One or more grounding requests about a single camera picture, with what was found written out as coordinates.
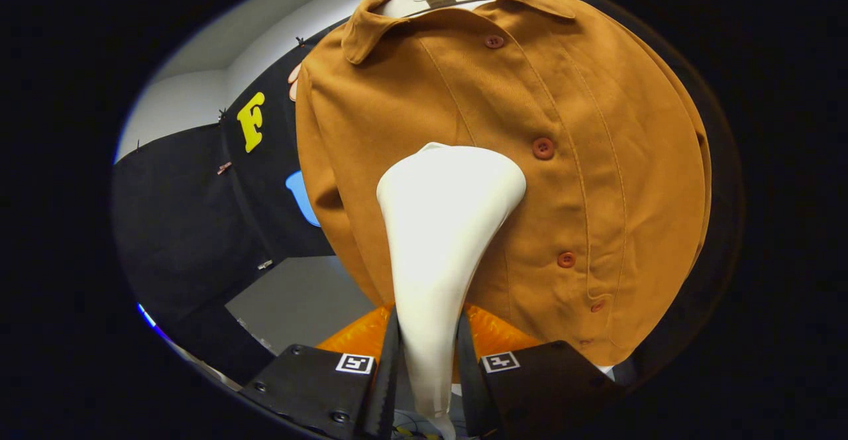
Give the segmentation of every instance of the shirt sleeve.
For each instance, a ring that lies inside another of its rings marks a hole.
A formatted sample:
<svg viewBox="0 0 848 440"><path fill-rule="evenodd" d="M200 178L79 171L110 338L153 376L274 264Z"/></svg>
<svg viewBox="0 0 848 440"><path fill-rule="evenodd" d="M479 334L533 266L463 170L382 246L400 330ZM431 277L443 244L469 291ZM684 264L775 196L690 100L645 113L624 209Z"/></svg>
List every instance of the shirt sleeve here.
<svg viewBox="0 0 848 440"><path fill-rule="evenodd" d="M297 157L309 204L342 265L375 306L385 303L370 277L354 238L345 203L339 193L330 147L321 136L321 123L312 103L312 80L305 65L297 75L295 96Z"/></svg>

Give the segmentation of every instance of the blue shape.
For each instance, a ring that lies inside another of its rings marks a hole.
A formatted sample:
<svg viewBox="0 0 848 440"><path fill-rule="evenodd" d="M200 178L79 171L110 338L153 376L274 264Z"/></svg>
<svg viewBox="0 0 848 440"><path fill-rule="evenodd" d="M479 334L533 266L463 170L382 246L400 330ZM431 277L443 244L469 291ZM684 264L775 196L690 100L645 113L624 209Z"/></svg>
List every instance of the blue shape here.
<svg viewBox="0 0 848 440"><path fill-rule="evenodd" d="M300 208L300 213L303 214L306 221L310 225L321 228L320 223L318 223L318 217L312 211L312 205L309 204L309 198L306 196L306 186L303 184L303 172L298 170L286 178L286 188L291 190L295 201L297 201L297 207Z"/></svg>

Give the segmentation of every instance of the black mount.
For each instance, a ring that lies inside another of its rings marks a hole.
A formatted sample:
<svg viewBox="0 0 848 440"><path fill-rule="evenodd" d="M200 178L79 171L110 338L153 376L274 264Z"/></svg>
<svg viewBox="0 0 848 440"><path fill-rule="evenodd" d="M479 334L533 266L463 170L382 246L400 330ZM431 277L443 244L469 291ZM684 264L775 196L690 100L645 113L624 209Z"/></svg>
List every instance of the black mount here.
<svg viewBox="0 0 848 440"><path fill-rule="evenodd" d="M295 344L240 394L318 438L388 440L401 355L397 322L393 308L379 365L369 356ZM471 437L549 437L578 427L625 391L564 341L478 361L464 312L456 341Z"/></svg>

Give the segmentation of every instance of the gray floor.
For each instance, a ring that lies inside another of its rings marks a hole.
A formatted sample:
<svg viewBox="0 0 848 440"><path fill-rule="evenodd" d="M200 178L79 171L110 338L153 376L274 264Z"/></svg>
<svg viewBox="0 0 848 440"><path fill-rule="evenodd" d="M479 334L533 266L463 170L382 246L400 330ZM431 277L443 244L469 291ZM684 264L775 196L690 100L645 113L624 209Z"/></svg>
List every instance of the gray floor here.
<svg viewBox="0 0 848 440"><path fill-rule="evenodd" d="M274 355L315 346L374 308L336 256L285 259L227 304Z"/></svg>

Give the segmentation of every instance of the wire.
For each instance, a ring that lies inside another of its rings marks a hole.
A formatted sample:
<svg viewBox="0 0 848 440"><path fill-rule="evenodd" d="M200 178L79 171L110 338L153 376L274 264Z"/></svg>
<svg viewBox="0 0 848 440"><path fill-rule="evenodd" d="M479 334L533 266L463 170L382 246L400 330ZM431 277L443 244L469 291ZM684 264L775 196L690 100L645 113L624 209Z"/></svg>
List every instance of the wire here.
<svg viewBox="0 0 848 440"><path fill-rule="evenodd" d="M415 430L416 430L416 431L418 430L418 422L414 421L414 419L412 419L412 417L411 417L411 416L406 415L406 413L399 412L399 411L397 411L397 410L395 410L395 411L394 411L394 413L400 413L400 415L403 415L403 416L405 416L406 418L408 418L408 419L409 419L412 423L414 423L414 424L415 424ZM403 423L403 424L399 424L399 425L394 425L394 427L401 427L401 425L409 425L409 422L406 422L406 423Z"/></svg>

